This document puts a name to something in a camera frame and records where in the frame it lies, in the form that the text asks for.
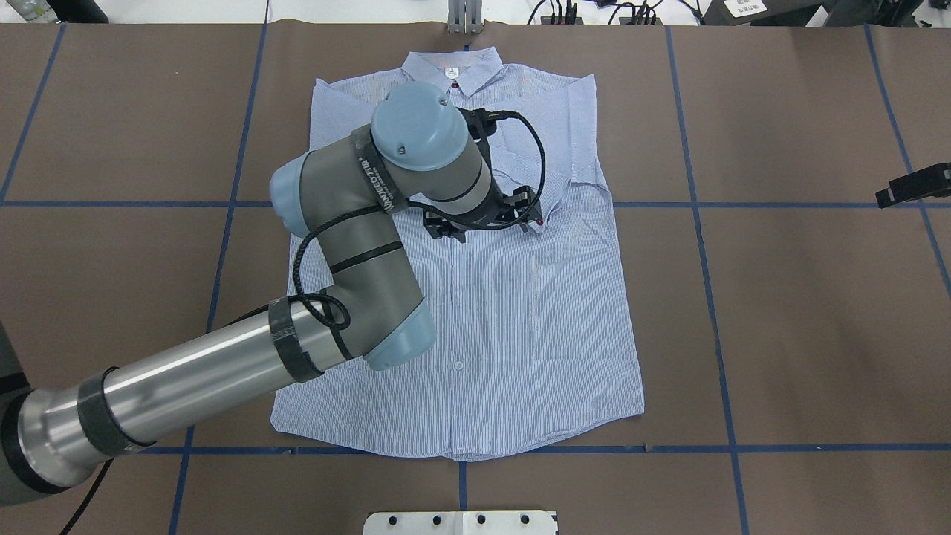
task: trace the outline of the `brown table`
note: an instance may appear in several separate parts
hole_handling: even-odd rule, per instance
[[[307,148],[314,78],[470,41],[596,75],[647,412],[466,465],[281,435],[267,396],[117,461],[74,533],[461,507],[557,510],[564,534],[951,532],[951,203],[873,205],[951,159],[947,30],[0,27],[0,317],[32,382],[280,295],[266,184]],[[87,486],[0,532],[57,532]]]

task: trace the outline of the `shirt collar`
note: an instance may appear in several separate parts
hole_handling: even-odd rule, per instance
[[[446,76],[450,67],[459,69],[456,80]],[[462,52],[410,52],[402,70],[413,80],[440,89],[449,89],[456,82],[463,94],[472,96],[502,70],[502,60],[495,47]]]

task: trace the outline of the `shirt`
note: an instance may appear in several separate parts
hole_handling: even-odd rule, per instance
[[[593,76],[503,65],[495,49],[412,52],[400,69],[318,79],[311,149],[368,123],[391,88],[414,80],[445,89],[457,107],[511,109],[532,123],[546,152],[543,224],[469,231],[460,244],[431,238],[419,209],[393,214],[435,318],[434,345],[400,367],[355,359],[280,390],[274,428],[382,455],[477,461],[642,413]],[[489,143],[503,192],[537,189],[538,149],[521,123],[500,121]],[[300,239],[291,238],[293,262]],[[333,284],[316,242],[303,265],[305,290]]]

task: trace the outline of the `white metal plate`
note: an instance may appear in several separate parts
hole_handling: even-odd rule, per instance
[[[554,511],[383,512],[366,519],[363,535],[557,535],[557,518]]]

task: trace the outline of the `white floor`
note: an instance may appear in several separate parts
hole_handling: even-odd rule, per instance
[[[256,23],[264,20],[267,0],[96,0],[114,23]],[[695,5],[697,0],[685,0]],[[536,0],[483,0],[486,20],[525,24]],[[700,0],[703,10],[710,0]],[[951,11],[933,10],[928,0],[915,15],[936,28],[951,28]],[[692,13],[678,0],[663,0],[656,8],[666,25],[696,25]],[[535,17],[551,14],[542,6]],[[594,2],[581,1],[578,15],[585,24],[606,24],[613,8],[599,9]],[[619,15],[627,16],[623,9]],[[448,0],[271,0],[268,21],[285,18],[307,22],[417,22],[448,18]],[[0,22],[23,22],[5,2],[0,2]]]

